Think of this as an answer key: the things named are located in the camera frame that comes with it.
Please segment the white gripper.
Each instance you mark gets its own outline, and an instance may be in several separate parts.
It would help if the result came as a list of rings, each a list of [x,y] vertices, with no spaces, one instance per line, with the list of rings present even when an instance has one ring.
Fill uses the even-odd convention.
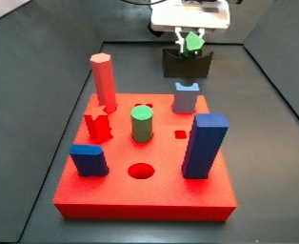
[[[179,52],[184,53],[184,31],[226,30],[231,25],[231,8],[227,0],[167,0],[152,6],[151,27],[155,31],[176,31]]]

